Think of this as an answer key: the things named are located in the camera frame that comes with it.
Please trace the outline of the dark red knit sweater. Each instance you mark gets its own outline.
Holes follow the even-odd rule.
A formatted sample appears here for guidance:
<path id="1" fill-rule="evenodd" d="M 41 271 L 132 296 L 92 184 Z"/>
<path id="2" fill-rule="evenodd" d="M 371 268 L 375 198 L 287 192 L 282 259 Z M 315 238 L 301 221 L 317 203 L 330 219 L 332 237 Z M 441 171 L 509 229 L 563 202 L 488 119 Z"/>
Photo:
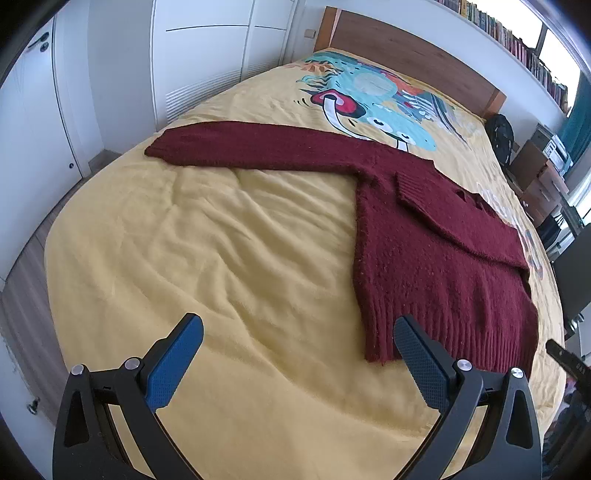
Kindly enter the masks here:
<path id="1" fill-rule="evenodd" d="M 145 153 L 174 166 L 353 177 L 353 288 L 366 358 L 399 359 L 394 321 L 410 315 L 456 358 L 531 371 L 538 312 L 519 233 L 432 161 L 375 141 L 238 121 L 168 129 Z"/>

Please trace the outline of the dark office chair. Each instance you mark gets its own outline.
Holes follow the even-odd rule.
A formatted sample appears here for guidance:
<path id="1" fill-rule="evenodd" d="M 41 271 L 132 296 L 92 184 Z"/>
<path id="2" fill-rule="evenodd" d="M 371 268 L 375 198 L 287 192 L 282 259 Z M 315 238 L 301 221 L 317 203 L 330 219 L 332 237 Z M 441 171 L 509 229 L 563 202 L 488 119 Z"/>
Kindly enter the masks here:
<path id="1" fill-rule="evenodd" d="M 587 225 L 553 263 L 566 340 L 578 330 L 581 312 L 590 303 L 590 244 L 590 226 Z"/>

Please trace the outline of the wooden drawer cabinet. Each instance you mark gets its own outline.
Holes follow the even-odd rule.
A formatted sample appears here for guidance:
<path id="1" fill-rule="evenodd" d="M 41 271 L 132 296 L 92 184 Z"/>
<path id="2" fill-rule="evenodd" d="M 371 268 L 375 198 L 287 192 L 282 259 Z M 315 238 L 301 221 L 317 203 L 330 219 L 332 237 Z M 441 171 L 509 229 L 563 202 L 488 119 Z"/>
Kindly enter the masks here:
<path id="1" fill-rule="evenodd" d="M 520 189 L 518 198 L 535 227 L 561 206 L 569 193 L 554 164 L 531 140 L 521 148 L 509 171 Z"/>

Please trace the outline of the stack of boxes on cabinet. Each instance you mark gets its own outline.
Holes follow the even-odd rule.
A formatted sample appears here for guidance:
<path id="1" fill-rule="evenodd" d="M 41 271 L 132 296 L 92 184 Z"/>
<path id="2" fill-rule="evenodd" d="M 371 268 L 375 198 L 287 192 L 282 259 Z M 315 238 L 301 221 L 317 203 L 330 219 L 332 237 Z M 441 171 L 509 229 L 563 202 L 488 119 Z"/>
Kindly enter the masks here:
<path id="1" fill-rule="evenodd" d="M 531 141 L 551 161 L 559 175 L 564 177 L 572 167 L 573 161 L 559 136 L 538 123 Z"/>

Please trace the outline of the teal curtain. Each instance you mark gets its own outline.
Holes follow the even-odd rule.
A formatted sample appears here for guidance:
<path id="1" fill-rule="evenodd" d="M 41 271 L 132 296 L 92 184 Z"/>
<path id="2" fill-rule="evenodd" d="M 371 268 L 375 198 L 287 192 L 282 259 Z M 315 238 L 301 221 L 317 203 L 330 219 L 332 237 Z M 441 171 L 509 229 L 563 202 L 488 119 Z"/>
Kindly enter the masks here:
<path id="1" fill-rule="evenodd" d="M 573 163 L 577 163 L 590 145 L 591 138 L 591 85 L 583 72 L 573 108 L 558 134 Z"/>

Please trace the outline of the black backpack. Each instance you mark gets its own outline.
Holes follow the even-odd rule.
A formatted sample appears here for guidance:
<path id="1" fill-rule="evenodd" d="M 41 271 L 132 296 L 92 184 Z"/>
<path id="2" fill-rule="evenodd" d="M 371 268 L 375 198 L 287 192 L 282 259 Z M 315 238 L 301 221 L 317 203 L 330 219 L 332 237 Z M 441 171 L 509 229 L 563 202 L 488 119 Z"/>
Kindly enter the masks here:
<path id="1" fill-rule="evenodd" d="M 514 131 L 502 114 L 492 115 L 485 123 L 485 131 L 493 152 L 502 166 L 508 166 L 514 146 Z"/>

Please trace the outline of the bookshelf with books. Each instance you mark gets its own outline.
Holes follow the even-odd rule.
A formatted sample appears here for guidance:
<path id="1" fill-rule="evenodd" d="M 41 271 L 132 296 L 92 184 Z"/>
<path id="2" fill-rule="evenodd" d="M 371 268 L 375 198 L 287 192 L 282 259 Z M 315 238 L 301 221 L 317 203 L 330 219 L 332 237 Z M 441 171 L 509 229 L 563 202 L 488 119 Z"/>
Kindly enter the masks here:
<path id="1" fill-rule="evenodd" d="M 541 58 L 548 29 L 524 1 L 438 0 L 438 3 L 501 44 L 533 74 L 560 110 L 564 114 L 569 112 L 568 85 Z"/>

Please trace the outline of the white wardrobe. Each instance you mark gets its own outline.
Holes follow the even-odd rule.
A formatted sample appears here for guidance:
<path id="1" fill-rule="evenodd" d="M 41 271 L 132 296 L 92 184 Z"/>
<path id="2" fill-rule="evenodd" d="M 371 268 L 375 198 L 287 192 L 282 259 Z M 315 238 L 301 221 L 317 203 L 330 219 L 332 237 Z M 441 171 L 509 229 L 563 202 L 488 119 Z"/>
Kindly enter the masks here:
<path id="1" fill-rule="evenodd" d="M 92 1 L 89 80 L 105 149 L 124 153 L 279 66 L 294 1 Z"/>

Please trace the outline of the wooden headboard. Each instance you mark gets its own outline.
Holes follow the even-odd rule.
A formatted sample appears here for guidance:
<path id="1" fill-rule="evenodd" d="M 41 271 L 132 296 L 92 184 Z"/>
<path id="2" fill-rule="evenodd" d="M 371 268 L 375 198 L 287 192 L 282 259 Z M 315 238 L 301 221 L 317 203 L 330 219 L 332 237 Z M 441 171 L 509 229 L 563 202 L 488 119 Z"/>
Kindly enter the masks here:
<path id="1" fill-rule="evenodd" d="M 335 7 L 325 7 L 315 50 L 335 48 L 422 81 L 473 114 L 488 119 L 506 95 L 467 64 L 406 30 Z"/>

